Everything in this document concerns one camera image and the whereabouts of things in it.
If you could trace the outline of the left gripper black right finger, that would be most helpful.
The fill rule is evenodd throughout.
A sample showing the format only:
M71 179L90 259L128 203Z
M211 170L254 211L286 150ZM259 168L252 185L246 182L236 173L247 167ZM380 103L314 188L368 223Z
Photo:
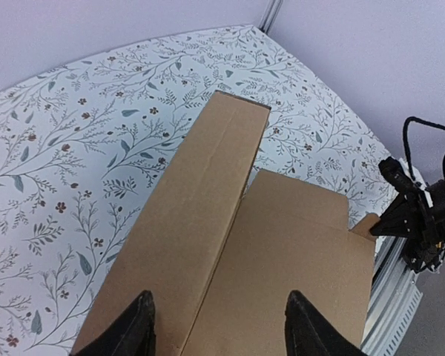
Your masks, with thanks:
M289 293L285 310L285 342L288 356L362 356L300 292Z

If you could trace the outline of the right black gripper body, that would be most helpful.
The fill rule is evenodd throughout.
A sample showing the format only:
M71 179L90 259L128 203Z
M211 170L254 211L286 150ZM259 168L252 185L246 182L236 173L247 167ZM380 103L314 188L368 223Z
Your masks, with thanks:
M403 247L403 258L415 273L436 272L445 258L445 181L426 188L421 194L418 230Z

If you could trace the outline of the brown cardboard box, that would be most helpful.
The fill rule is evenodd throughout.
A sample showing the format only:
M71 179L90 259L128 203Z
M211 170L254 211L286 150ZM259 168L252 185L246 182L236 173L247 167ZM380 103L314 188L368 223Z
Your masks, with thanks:
M144 290L156 355L287 355L291 291L360 349L379 220L348 225L348 200L250 170L266 105L212 94L148 198L89 311L72 354Z

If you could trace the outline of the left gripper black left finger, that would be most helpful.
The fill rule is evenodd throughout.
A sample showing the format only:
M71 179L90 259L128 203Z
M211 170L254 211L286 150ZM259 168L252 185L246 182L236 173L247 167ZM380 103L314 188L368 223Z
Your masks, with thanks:
M142 291L115 321L78 356L155 356L156 307L151 291Z

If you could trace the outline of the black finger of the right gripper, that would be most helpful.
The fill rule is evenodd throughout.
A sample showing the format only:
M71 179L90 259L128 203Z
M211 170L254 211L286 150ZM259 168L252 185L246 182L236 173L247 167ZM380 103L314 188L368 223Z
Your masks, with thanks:
M399 194L370 228L373 236L420 237L423 215L418 196Z

